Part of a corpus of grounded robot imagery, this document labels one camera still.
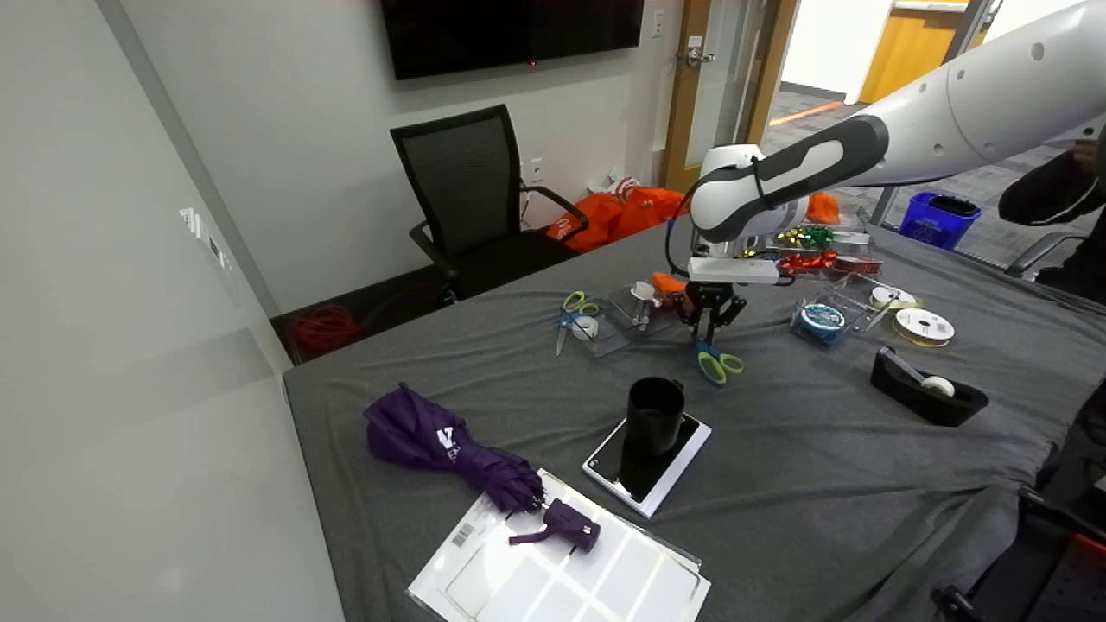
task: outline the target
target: white paper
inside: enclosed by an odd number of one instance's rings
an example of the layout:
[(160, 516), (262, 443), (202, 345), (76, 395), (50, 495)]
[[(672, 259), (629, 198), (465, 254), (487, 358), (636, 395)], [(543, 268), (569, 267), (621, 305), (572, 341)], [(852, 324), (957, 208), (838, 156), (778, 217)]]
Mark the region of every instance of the white paper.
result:
[(477, 497), (411, 579), (411, 596), (448, 622), (676, 622), (698, 614), (712, 587), (698, 561), (651, 539), (551, 474), (538, 474), (546, 501), (558, 497), (600, 526), (591, 553), (569, 553), (569, 541), (556, 534), (509, 546), (518, 531), (538, 531), (543, 519), (503, 519), (487, 497)]

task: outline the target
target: television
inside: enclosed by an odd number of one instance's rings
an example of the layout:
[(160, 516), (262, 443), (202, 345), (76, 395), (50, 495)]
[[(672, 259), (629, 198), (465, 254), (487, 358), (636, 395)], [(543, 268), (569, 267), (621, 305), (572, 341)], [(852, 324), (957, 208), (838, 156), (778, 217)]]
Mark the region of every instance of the television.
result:
[(379, 0), (396, 78), (636, 49), (641, 0)]

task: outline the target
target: folded umbrella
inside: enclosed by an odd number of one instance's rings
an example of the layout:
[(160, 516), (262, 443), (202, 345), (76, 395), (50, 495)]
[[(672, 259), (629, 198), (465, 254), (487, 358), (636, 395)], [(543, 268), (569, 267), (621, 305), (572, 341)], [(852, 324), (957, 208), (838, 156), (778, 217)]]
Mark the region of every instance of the folded umbrella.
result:
[(526, 459), (472, 443), (463, 419), (407, 382), (367, 407), (367, 444), (396, 467), (452, 470), (509, 516), (538, 510), (546, 497), (543, 478)]

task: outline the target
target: gray wall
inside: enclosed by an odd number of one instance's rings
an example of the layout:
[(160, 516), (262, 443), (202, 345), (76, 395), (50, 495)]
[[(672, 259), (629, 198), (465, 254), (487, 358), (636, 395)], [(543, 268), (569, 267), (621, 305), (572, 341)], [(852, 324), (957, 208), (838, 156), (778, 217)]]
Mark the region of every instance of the gray wall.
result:
[(288, 358), (95, 2), (2, 0), (0, 84), (0, 619), (342, 619)]
[(376, 0), (119, 0), (233, 220), (268, 312), (424, 267), (387, 126), (503, 99), (521, 160), (569, 198), (651, 175), (662, 146), (682, 0), (641, 43), (546, 64), (392, 84)]

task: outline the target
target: scissors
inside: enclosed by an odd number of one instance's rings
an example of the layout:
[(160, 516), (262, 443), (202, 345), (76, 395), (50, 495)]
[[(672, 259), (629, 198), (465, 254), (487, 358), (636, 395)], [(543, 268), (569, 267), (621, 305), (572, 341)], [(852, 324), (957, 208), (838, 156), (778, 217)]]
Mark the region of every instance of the scissors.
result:
[(740, 363), (733, 352), (717, 352), (716, 345), (707, 341), (698, 341), (695, 345), (695, 366), (698, 372), (716, 382), (716, 386), (725, 386), (729, 377), (744, 372), (746, 363)]
[(581, 316), (599, 316), (599, 305), (588, 299), (585, 290), (569, 290), (562, 299), (558, 299), (558, 331), (556, 331), (556, 345), (551, 352), (558, 354), (562, 350), (562, 331), (581, 331)]

